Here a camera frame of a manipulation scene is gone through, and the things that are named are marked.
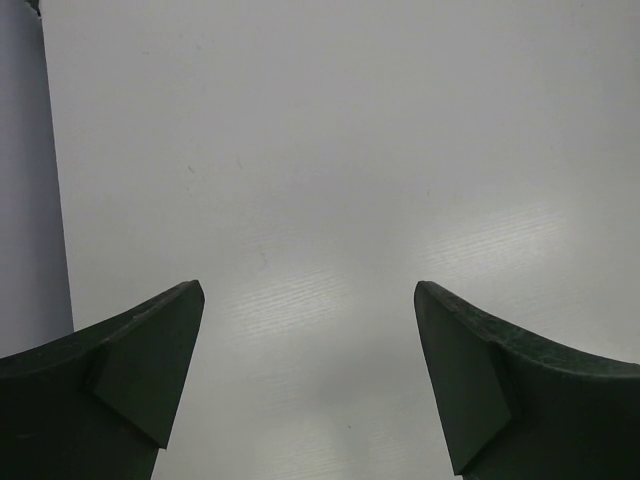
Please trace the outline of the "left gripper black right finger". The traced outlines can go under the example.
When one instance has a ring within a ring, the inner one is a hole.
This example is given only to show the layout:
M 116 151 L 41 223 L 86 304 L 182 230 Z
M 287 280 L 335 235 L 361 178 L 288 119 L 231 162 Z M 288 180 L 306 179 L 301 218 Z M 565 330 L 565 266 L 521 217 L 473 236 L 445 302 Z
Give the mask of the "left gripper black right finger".
M 456 476 L 638 477 L 636 364 L 544 338 L 430 281 L 414 307 Z

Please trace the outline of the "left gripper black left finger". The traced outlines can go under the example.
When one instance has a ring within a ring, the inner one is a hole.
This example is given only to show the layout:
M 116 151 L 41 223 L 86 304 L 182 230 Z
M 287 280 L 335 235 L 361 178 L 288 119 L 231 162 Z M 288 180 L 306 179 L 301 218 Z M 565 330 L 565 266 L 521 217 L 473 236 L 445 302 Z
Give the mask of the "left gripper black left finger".
M 148 479 L 167 448 L 204 310 L 187 281 L 1 361 L 4 479 Z

